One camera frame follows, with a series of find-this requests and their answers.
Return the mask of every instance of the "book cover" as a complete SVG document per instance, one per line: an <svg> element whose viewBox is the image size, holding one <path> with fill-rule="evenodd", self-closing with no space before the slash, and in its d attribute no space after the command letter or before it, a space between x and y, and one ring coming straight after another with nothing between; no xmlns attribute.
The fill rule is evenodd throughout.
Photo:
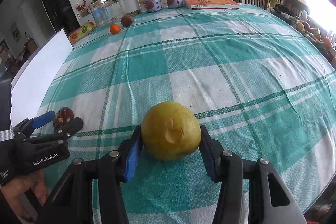
<svg viewBox="0 0 336 224"><path fill-rule="evenodd" d="M184 0L189 9L239 9L233 0Z"/></svg>

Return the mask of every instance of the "green checkered tablecloth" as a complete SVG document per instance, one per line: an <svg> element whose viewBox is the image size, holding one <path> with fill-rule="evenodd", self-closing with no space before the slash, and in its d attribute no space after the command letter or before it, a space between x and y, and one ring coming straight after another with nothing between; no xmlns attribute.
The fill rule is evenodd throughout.
<svg viewBox="0 0 336 224"><path fill-rule="evenodd" d="M39 114L67 106L84 128L68 141L71 157L44 170L48 188L74 158L102 157L150 107L175 101L225 149L267 157L306 210L335 173L336 74L285 22L240 7L143 13L116 35L109 25L96 29L75 48ZM48 124L37 134L52 131ZM133 180L121 187L130 223L185 224L211 223L220 186L207 177L199 151L161 162L143 150ZM93 210L99 223L96 181Z"/></svg>

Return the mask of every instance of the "glass jar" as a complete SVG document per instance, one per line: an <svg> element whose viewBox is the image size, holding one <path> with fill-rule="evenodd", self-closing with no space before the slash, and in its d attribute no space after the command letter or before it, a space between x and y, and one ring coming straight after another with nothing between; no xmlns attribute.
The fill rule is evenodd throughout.
<svg viewBox="0 0 336 224"><path fill-rule="evenodd" d="M123 15L137 15L141 13L139 0L118 0Z"/></svg>
<svg viewBox="0 0 336 224"><path fill-rule="evenodd" d="M97 27L115 19L109 0L98 0L89 5Z"/></svg>

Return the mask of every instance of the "table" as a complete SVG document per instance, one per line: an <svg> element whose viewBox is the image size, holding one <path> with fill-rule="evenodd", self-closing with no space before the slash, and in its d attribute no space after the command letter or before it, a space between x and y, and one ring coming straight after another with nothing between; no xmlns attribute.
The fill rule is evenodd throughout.
<svg viewBox="0 0 336 224"><path fill-rule="evenodd" d="M49 189L74 158L116 149L162 101L188 107L241 158L267 157L303 211L328 185L336 170L336 73L295 29L240 5L163 9L135 16L116 35L108 30L73 50L42 102L39 114L67 106L84 121L68 140L71 157L44 170ZM36 135L52 131L49 124ZM198 150L171 162L144 150L121 187L130 223L211 223L220 184L207 177ZM93 212L98 223L96 182Z"/></svg>

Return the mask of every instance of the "silver bolt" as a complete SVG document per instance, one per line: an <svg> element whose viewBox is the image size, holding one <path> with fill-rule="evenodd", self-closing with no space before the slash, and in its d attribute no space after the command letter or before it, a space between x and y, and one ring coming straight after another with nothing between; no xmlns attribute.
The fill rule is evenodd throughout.
<svg viewBox="0 0 336 224"><path fill-rule="evenodd" d="M230 151L230 150L224 150L223 151L223 155L227 156L227 157L231 157L232 156L232 151Z"/></svg>
<svg viewBox="0 0 336 224"><path fill-rule="evenodd" d="M81 158L76 158L73 160L73 164L74 165L80 165L82 163L82 159Z"/></svg>
<svg viewBox="0 0 336 224"><path fill-rule="evenodd" d="M268 164L269 163L269 160L267 158L260 158L260 162L262 164Z"/></svg>
<svg viewBox="0 0 336 224"><path fill-rule="evenodd" d="M112 150L110 152L110 157L115 158L119 156L119 151L118 150Z"/></svg>

